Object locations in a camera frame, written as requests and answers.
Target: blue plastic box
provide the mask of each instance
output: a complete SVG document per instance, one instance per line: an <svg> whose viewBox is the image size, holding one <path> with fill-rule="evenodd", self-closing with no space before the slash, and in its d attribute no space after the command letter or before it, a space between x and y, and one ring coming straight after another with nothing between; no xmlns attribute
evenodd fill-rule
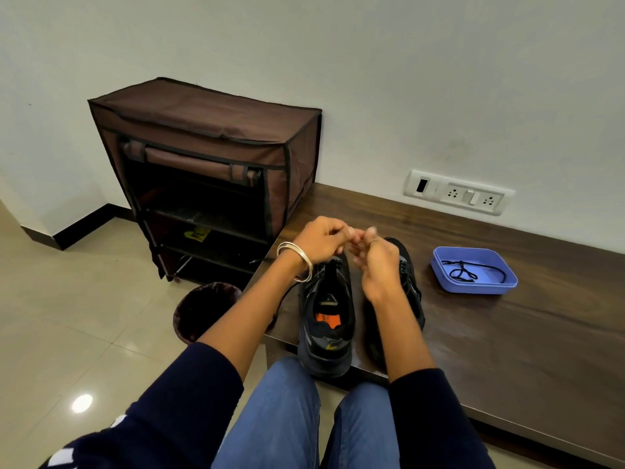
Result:
<svg viewBox="0 0 625 469"><path fill-rule="evenodd" d="M492 268L465 264L466 270L478 276L473 283L463 283L449 277L449 272L459 269L458 264L443 264L443 261L463 261L481 265L495 266L506 274L503 283L503 274ZM488 248L438 247L434 250L431 261L432 268L439 283L445 291L465 292L471 294L505 294L514 288L519 280L498 253ZM467 273L461 275L470 279Z"/></svg>

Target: electrical socket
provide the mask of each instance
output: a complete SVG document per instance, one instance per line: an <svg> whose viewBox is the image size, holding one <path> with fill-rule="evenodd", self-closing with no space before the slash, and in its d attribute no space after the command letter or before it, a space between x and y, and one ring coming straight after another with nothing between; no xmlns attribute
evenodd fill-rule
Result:
<svg viewBox="0 0 625 469"><path fill-rule="evenodd" d="M498 216L514 191L412 170L404 184L404 196Z"/></svg>

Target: orange insole label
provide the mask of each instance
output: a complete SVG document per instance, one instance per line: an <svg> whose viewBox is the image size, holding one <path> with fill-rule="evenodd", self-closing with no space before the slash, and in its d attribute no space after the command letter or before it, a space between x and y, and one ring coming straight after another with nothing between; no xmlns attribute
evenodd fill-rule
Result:
<svg viewBox="0 0 625 469"><path fill-rule="evenodd" d="M319 323L327 323L332 329L335 329L336 326L340 326L340 315L322 315L321 313L317 313L316 319Z"/></svg>

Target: plastic container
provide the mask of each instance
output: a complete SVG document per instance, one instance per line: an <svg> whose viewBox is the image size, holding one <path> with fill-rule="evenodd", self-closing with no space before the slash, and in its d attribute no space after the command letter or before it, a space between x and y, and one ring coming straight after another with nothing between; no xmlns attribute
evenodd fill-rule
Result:
<svg viewBox="0 0 625 469"><path fill-rule="evenodd" d="M478 263L481 265L495 266L506 274L504 277L498 270L465 264L466 270L478 276L473 283L457 281L449 277L452 270L460 268L458 264L443 264L443 261L463 261ZM431 261L434 274L445 291L464 292L471 294L505 294L514 288L519 280L502 257L488 248L464 248L464 247L438 247L434 250L434 257ZM463 278L470 279L467 273L463 273Z"/></svg>
<svg viewBox="0 0 625 469"><path fill-rule="evenodd" d="M174 331L185 344L192 344L241 297L229 283L209 283L187 294L174 312Z"/></svg>

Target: person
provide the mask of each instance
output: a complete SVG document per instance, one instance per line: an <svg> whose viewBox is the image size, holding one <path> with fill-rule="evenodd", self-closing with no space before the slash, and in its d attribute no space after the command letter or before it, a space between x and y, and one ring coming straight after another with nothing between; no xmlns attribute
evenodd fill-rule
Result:
<svg viewBox="0 0 625 469"><path fill-rule="evenodd" d="M397 248L375 228L318 217L294 243L321 263L347 248L363 270L378 319L389 389L362 383L340 403L325 468L494 468L444 373L437 368L399 282ZM320 401L295 358L263 376L225 437L264 330L293 279L308 269L280 253L254 286L155 380L125 415L68 444L55 469L316 468Z"/></svg>

